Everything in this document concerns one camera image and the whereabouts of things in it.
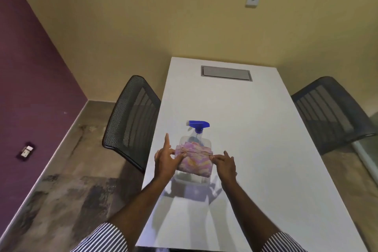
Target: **pink cloth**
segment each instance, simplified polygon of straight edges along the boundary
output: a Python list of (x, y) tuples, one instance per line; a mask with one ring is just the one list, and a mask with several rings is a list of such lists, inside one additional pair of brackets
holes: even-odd
[(211, 148), (201, 146), (196, 142), (185, 142), (185, 144), (176, 147), (175, 158), (180, 153), (186, 153), (186, 157), (179, 164), (177, 170), (206, 178), (210, 177), (213, 166), (209, 158), (213, 154)]

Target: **table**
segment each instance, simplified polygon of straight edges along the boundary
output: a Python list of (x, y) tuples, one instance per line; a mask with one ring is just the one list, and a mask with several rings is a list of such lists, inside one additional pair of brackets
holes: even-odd
[[(202, 77), (203, 65), (250, 70), (253, 81)], [(143, 187), (165, 133), (175, 147), (190, 135), (187, 120), (210, 123), (203, 137), (214, 153), (234, 156), (245, 192), (305, 249), (366, 251), (276, 68), (173, 57)], [(211, 181), (198, 189), (170, 182), (137, 245), (251, 251), (215, 167)]]

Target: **blue spray nozzle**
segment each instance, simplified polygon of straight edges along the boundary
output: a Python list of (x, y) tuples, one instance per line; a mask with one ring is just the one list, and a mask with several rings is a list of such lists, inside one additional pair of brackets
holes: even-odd
[(197, 134), (202, 134), (204, 128), (210, 127), (210, 124), (206, 121), (187, 121), (186, 125), (194, 128)]

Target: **beige wall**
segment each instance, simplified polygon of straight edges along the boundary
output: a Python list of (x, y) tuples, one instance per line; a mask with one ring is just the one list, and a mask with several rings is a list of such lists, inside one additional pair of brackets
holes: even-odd
[(162, 96), (171, 56), (278, 67), (290, 93), (335, 77), (378, 111), (378, 0), (28, 0), (89, 99), (133, 74)]

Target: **chair backrest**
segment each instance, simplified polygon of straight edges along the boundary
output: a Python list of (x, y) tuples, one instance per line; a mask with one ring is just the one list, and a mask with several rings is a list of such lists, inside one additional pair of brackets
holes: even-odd
[(102, 139), (141, 172), (145, 172), (160, 99), (140, 76), (132, 76), (119, 96)]
[(322, 77), (291, 96), (321, 155), (376, 135), (372, 121), (332, 77)]

